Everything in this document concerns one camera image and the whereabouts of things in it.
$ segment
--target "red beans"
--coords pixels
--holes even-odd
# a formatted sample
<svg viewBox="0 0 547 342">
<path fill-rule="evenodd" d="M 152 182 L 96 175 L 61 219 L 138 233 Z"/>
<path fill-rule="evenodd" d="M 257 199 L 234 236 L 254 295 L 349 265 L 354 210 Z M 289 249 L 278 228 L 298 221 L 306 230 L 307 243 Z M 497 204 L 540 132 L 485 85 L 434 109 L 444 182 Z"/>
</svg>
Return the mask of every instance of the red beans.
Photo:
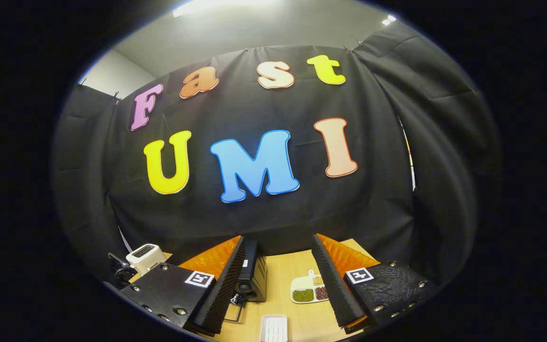
<svg viewBox="0 0 547 342">
<path fill-rule="evenodd" d="M 315 299 L 322 300 L 328 298 L 328 293 L 326 292 L 326 288 L 324 286 L 322 287 L 316 287 L 315 288 Z"/>
</svg>

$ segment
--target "yellow letter u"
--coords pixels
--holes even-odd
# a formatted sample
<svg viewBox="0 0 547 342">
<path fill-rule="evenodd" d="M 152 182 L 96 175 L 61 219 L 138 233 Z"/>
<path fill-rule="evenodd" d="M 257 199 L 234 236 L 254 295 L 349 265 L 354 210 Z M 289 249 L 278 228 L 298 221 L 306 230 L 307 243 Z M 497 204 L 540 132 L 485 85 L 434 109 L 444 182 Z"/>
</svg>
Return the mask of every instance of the yellow letter u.
<svg viewBox="0 0 547 342">
<path fill-rule="evenodd" d="M 143 153 L 147 156 L 149 184 L 156 192 L 162 195 L 177 193 L 187 185 L 187 181 L 189 181 L 187 141 L 189 138 L 191 138 L 189 131 L 181 131 L 170 137 L 170 143 L 174 146 L 174 161 L 176 162 L 176 174 L 173 178 L 164 177 L 161 171 L 163 140 L 157 140 L 145 146 Z"/>
</svg>

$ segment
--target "blue letter m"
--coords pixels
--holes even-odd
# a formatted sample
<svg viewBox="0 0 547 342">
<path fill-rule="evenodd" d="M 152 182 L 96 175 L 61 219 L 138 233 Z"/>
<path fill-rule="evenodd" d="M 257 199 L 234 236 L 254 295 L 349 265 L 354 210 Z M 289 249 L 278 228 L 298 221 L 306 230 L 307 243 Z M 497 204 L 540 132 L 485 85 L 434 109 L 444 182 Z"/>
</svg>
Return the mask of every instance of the blue letter m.
<svg viewBox="0 0 547 342">
<path fill-rule="evenodd" d="M 210 146 L 210 153 L 219 158 L 225 189 L 221 200 L 230 203 L 246 198 L 246 191 L 239 188 L 237 178 L 246 185 L 252 195 L 260 195 L 265 172 L 269 175 L 269 184 L 265 187 L 267 193 L 276 195 L 297 190 L 299 181 L 292 176 L 286 146 L 290 138 L 291 134 L 285 130 L 263 134 L 254 159 L 250 158 L 235 139 L 213 143 Z"/>
</svg>

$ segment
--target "black bracket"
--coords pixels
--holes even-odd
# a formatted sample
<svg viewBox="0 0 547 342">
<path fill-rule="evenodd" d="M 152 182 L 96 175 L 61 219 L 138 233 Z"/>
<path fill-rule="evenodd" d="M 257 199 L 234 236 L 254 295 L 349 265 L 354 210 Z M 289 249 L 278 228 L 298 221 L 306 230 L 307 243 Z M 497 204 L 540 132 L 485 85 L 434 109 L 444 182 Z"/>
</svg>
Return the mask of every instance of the black bracket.
<svg viewBox="0 0 547 342">
<path fill-rule="evenodd" d="M 205 277 L 208 275 L 162 263 L 120 292 L 147 314 L 183 328 L 193 320 L 216 282 L 214 275 Z"/>
<path fill-rule="evenodd" d="M 117 290 L 130 285 L 130 279 L 136 275 L 137 271 L 128 262 L 115 256 L 113 253 L 109 253 L 109 259 L 111 260 L 111 271 L 113 272 L 111 284 Z"/>
<path fill-rule="evenodd" d="M 413 311 L 436 291 L 436 284 L 401 262 L 384 262 L 349 271 L 343 280 L 376 325 Z"/>
<path fill-rule="evenodd" d="M 236 294 L 231 300 L 230 300 L 230 303 L 232 305 L 236 305 L 236 306 L 239 306 L 239 312 L 237 312 L 237 317 L 235 320 L 230 320 L 230 319 L 227 319 L 225 318 L 226 321 L 229 321 L 229 322 L 239 322 L 239 317 L 241 316 L 242 314 L 242 309 L 244 307 L 244 304 L 246 303 L 246 299 L 244 299 L 243 297 L 241 297 L 239 294 Z"/>
</svg>

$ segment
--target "white plate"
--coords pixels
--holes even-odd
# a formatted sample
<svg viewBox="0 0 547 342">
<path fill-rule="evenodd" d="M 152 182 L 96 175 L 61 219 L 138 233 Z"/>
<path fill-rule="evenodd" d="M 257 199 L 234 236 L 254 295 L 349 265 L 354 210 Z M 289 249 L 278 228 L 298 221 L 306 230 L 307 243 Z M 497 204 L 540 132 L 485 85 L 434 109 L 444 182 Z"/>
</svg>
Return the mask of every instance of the white plate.
<svg viewBox="0 0 547 342">
<path fill-rule="evenodd" d="M 288 318 L 284 314 L 266 314 L 261 319 L 260 342 L 288 342 Z"/>
<path fill-rule="evenodd" d="M 327 301 L 328 298 L 326 298 L 326 299 L 316 299 L 315 289 L 319 288 L 319 287 L 324 287 L 324 285 L 313 285 L 313 278 L 315 278 L 315 277 L 321 277 L 322 278 L 321 275 L 315 275 L 315 274 L 313 274 L 313 270 L 310 270 L 308 272 L 307 277 L 298 277 L 298 278 L 293 279 L 291 281 L 291 301 L 293 301 L 294 303 L 297 303 L 297 304 L 307 304 L 307 303 L 316 303 L 316 302 Z M 295 301 L 295 299 L 293 299 L 293 297 L 292 297 L 293 291 L 304 291 L 304 290 L 312 290 L 313 291 L 313 300 L 310 301 L 310 302 L 297 302 L 297 301 Z"/>
</svg>

